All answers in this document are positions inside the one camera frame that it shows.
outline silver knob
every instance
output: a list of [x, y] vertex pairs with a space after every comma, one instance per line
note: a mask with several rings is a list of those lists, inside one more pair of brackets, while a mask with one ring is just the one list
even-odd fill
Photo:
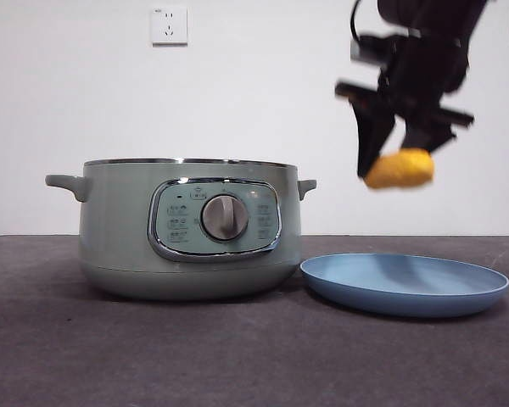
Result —
[[205, 231], [218, 240], [231, 240], [241, 235], [249, 223], [243, 203], [230, 195], [210, 199], [202, 210]]

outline yellow sponge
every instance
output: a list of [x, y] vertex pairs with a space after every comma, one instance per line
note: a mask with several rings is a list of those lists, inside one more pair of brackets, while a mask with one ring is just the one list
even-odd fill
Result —
[[421, 148], [402, 148], [398, 153], [381, 156], [364, 178], [373, 189], [419, 187], [433, 179], [433, 160]]

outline control panel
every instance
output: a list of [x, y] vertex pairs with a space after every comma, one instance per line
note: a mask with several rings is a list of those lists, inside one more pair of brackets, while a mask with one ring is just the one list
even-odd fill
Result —
[[148, 238], [160, 255], [198, 261], [271, 250], [281, 233], [273, 187], [262, 181], [184, 178], [154, 192]]

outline blue plate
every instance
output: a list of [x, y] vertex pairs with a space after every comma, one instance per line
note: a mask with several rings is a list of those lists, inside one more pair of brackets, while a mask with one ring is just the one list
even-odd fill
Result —
[[473, 314], [509, 286], [507, 277], [480, 265], [404, 254], [333, 254], [308, 259], [300, 268], [323, 297], [388, 315]]

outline wall outlet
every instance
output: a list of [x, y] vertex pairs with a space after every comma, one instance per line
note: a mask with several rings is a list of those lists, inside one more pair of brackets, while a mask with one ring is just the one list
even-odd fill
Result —
[[153, 45], [187, 44], [187, 8], [164, 6], [151, 10]]

